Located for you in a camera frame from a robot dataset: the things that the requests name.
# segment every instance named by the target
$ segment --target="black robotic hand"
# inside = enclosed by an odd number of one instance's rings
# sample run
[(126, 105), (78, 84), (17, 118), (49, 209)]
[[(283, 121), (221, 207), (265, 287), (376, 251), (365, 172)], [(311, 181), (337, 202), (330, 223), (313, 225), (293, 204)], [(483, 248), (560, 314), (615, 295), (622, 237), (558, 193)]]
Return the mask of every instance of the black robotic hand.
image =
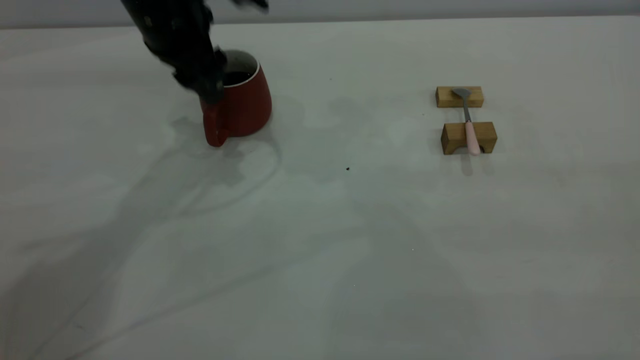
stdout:
[[(233, 0), (268, 11), (266, 0)], [(122, 0), (149, 50), (175, 68), (173, 76), (209, 104), (222, 100), (227, 58), (209, 38), (213, 14), (203, 0)]]

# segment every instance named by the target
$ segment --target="white table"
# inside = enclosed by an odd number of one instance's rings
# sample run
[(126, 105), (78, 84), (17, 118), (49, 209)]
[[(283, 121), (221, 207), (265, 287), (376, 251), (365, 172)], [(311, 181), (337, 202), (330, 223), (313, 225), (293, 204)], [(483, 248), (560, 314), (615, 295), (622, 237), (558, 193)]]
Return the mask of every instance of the white table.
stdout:
[[(274, 102), (216, 150), (136, 29), (0, 31), (0, 357), (637, 359), (638, 34), (216, 26)], [(493, 154), (442, 154), (440, 85)]]

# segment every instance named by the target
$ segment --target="mug rim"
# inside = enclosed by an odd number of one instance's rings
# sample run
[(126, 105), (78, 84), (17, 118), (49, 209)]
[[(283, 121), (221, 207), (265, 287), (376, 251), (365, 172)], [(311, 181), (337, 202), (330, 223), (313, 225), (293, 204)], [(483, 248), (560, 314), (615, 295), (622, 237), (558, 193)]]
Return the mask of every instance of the mug rim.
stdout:
[(262, 67), (262, 65), (260, 64), (260, 60), (256, 59), (256, 57), (251, 55), (250, 53), (247, 53), (246, 51), (242, 51), (242, 50), (238, 50), (238, 49), (224, 50), (224, 52), (225, 52), (225, 54), (228, 54), (228, 53), (241, 53), (243, 55), (247, 55), (251, 59), (255, 60), (255, 62), (258, 64), (258, 66), (256, 66), (256, 68), (255, 68), (255, 72), (253, 72), (253, 74), (251, 75), (250, 78), (248, 78), (247, 80), (244, 80), (242, 83), (233, 84), (233, 85), (225, 85), (224, 86), (225, 89), (242, 86), (242, 85), (248, 83), (249, 81), (253, 80), (258, 75), (258, 73), (260, 72), (260, 68)]

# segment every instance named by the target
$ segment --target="coffee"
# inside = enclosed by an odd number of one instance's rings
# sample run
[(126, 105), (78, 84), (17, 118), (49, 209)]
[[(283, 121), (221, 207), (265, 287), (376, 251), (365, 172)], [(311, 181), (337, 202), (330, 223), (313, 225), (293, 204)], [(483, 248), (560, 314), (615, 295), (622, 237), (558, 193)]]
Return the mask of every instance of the coffee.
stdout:
[(225, 73), (223, 80), (225, 86), (237, 85), (244, 83), (251, 78), (251, 73), (244, 71), (231, 71)]

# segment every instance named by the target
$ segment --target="red mug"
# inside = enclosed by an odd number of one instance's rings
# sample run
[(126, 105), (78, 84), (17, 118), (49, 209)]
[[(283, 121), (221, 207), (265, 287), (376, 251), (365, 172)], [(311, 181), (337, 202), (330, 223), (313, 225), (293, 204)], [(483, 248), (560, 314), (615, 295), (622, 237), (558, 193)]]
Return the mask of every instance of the red mug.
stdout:
[(240, 50), (228, 50), (225, 54), (225, 74), (240, 73), (250, 77), (225, 85), (225, 95), (217, 104), (200, 100), (204, 134), (207, 143), (214, 147), (222, 146), (230, 136), (255, 133), (267, 124), (271, 116), (271, 93), (258, 60)]

